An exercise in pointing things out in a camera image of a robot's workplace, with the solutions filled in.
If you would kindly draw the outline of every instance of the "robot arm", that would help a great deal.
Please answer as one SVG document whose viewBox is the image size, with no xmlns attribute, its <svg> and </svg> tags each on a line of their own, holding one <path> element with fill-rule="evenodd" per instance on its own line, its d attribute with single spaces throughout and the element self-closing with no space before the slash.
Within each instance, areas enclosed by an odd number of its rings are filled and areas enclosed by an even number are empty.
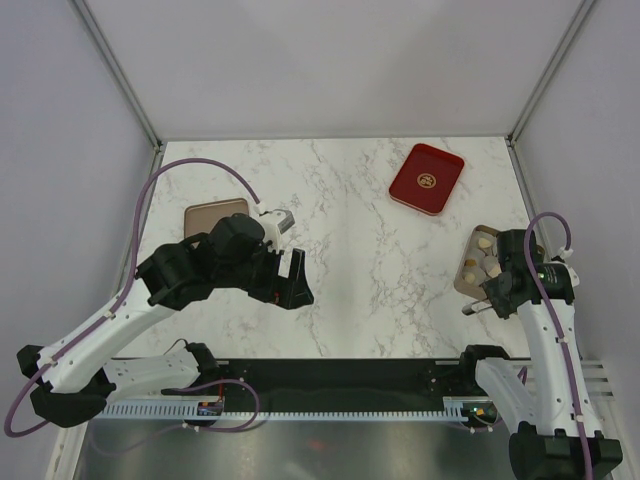
<svg viewBox="0 0 640 480">
<path fill-rule="evenodd" d="M 511 433 L 509 456 L 518 480 L 583 478 L 578 422 L 586 432 L 594 478 L 600 479 L 622 461 L 622 450 L 619 441 L 604 438 L 587 393 L 574 332 L 573 286 L 577 276 L 560 259 L 543 263 L 532 235 L 529 249 L 533 264 L 564 332 L 564 338 L 558 338 L 556 325 L 527 267 L 524 245 L 524 230 L 498 234 L 502 273 L 484 282 L 482 288 L 490 308 L 500 318 L 517 313 L 522 322 L 536 373 L 535 399 L 517 378 L 502 349 L 497 354 L 492 349 L 483 351 L 482 346 L 468 349 L 465 355 L 467 360 L 472 358 L 473 367 L 467 368 L 492 399 Z M 463 311 L 471 314 L 474 310 L 466 307 Z M 563 344 L 568 346 L 568 358 Z M 579 412 L 573 404 L 572 383 L 580 399 Z"/>
<path fill-rule="evenodd" d="M 115 400 L 216 380 L 217 365 L 204 344 L 158 357 L 111 357 L 149 327 L 208 298 L 215 288 L 239 288 L 285 309 L 312 304 L 303 251 L 294 249 L 288 278 L 278 275 L 284 253 L 280 235 L 292 225 L 291 213 L 282 210 L 259 221 L 236 214 L 220 220 L 208 234 L 158 247 L 138 266 L 129 295 L 115 314 L 109 312 L 112 299 L 58 342 L 44 348 L 28 345 L 18 353 L 23 374 L 31 377 L 98 318 L 109 318 L 43 374 L 31 394 L 36 414 L 70 427 Z"/>
</svg>

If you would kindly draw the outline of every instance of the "gray wall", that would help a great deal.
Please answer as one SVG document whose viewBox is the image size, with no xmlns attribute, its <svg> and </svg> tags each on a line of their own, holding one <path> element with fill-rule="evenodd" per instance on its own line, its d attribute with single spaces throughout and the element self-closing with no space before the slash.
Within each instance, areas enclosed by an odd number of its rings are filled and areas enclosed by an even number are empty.
<svg viewBox="0 0 640 480">
<path fill-rule="evenodd" d="M 599 2 L 518 142 L 538 210 L 574 232 L 576 324 L 640 451 L 640 2 Z M 559 230 L 550 230 L 554 248 Z"/>
<path fill-rule="evenodd" d="M 580 0 L 87 0 L 165 139 L 501 134 Z"/>
<path fill-rule="evenodd" d="M 64 0 L 0 8 L 0 412 L 15 353 L 107 300 L 151 147 Z M 36 422 L 26 405 L 16 428 Z M 42 478 L 57 427 L 0 434 L 2 478 Z"/>
</svg>

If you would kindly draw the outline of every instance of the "shiny floor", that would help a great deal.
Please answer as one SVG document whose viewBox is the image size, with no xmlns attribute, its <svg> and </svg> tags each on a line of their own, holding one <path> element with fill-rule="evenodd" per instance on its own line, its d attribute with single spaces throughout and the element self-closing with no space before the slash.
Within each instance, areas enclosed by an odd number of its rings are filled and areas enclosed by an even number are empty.
<svg viewBox="0 0 640 480">
<path fill-rule="evenodd" d="M 168 425 L 94 421 L 104 450 Z M 76 480 L 513 480 L 508 431 L 470 435 L 436 423 L 269 422 L 252 431 L 173 431 L 118 458 L 87 445 Z"/>
</svg>

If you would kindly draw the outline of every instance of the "circular logo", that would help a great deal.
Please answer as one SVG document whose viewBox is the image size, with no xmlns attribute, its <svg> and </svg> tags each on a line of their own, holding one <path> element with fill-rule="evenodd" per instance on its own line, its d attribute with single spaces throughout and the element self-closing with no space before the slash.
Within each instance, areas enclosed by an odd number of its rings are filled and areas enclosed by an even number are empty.
<svg viewBox="0 0 640 480">
<path fill-rule="evenodd" d="M 436 177 L 430 173 L 421 173 L 418 175 L 418 185 L 422 188 L 433 188 L 436 186 Z"/>
</svg>

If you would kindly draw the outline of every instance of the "marble table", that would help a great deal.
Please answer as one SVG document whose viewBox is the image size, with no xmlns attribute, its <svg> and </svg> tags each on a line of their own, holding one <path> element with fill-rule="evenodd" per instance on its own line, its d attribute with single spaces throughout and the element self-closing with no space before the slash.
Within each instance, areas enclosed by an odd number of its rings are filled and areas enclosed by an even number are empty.
<svg viewBox="0 0 640 480">
<path fill-rule="evenodd" d="M 389 198 L 412 146 L 460 155 L 466 166 L 443 213 L 429 217 Z M 473 343 L 528 356 L 517 318 L 461 314 L 470 299 L 453 278 L 474 226 L 527 225 L 502 138 L 170 142 L 163 163 L 207 157 L 237 169 L 270 208 L 293 211 L 288 251 L 307 252 L 315 304 L 285 311 L 246 293 L 216 290 L 151 328 L 124 351 L 159 355 L 176 338 L 206 343 L 218 358 L 457 357 Z M 224 171 L 186 165 L 158 181 L 140 258 L 183 238 L 190 205 L 249 199 Z"/>
</svg>

